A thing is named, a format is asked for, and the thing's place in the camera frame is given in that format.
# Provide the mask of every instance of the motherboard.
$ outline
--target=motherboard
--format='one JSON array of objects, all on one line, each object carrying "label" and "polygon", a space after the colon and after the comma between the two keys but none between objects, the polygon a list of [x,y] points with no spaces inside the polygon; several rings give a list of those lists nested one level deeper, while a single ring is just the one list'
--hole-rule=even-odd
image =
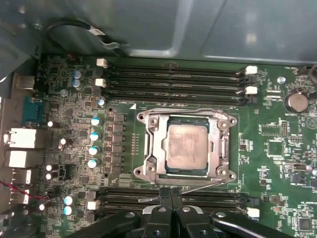
[{"label": "motherboard", "polygon": [[53,133],[40,188],[60,188],[40,208],[43,237],[142,212],[162,186],[208,186],[184,202],[317,235],[317,87],[304,68],[43,56],[35,86],[23,126]]}]

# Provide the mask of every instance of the gray metal panel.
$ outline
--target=gray metal panel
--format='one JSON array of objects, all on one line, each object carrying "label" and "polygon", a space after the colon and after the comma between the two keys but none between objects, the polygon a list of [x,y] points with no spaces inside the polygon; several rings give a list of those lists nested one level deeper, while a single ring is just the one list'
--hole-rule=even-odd
[{"label": "gray metal panel", "polygon": [[0,1],[0,80],[40,53],[41,36],[28,27],[19,2]]},{"label": "gray metal panel", "polygon": [[[317,61],[315,0],[26,0],[28,25],[86,20],[134,57],[284,64]],[[91,34],[60,27],[54,37],[86,55],[107,53]],[[46,52],[56,52],[46,44]]]}]

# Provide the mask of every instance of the white connector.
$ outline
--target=white connector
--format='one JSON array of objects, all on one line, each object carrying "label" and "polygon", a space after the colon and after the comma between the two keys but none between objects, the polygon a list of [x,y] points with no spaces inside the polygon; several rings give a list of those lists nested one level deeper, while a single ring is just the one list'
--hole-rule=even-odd
[{"label": "white connector", "polygon": [[246,95],[258,94],[258,88],[255,87],[255,86],[247,86],[247,87],[245,88],[245,92],[246,92]]},{"label": "white connector", "polygon": [[256,67],[256,66],[249,65],[245,69],[245,74],[246,75],[248,75],[248,74],[257,74],[257,73],[258,73],[258,67]]},{"label": "white connector", "polygon": [[108,61],[104,58],[97,59],[96,65],[99,67],[108,68]]},{"label": "white connector", "polygon": [[106,80],[104,78],[96,78],[95,85],[98,87],[106,87]]},{"label": "white connector", "polygon": [[257,208],[247,207],[247,214],[250,218],[259,218],[260,217],[260,210]]},{"label": "white connector", "polygon": [[97,210],[99,208],[99,202],[93,201],[93,202],[87,202],[87,209],[88,210]]}]

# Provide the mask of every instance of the cpu socket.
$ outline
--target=cpu socket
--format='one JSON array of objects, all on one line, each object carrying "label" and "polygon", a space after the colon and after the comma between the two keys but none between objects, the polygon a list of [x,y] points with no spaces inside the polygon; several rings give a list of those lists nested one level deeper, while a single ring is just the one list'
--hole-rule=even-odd
[{"label": "cpu socket", "polygon": [[151,109],[145,124],[144,164],[134,175],[152,184],[204,186],[235,181],[229,170],[229,129],[237,119],[221,110]]}]

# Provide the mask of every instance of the metal socket frame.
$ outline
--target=metal socket frame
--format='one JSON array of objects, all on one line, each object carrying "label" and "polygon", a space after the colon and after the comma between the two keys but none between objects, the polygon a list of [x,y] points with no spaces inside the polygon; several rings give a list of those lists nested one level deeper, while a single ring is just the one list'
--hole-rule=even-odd
[{"label": "metal socket frame", "polygon": [[[171,174],[166,171],[166,151],[162,142],[167,137],[170,117],[203,118],[209,121],[208,171],[203,176]],[[142,166],[134,169],[138,179],[160,185],[204,186],[222,184],[237,179],[229,170],[229,129],[237,118],[222,110],[203,108],[198,110],[155,108],[137,114],[137,120],[145,124],[145,159]]]}]

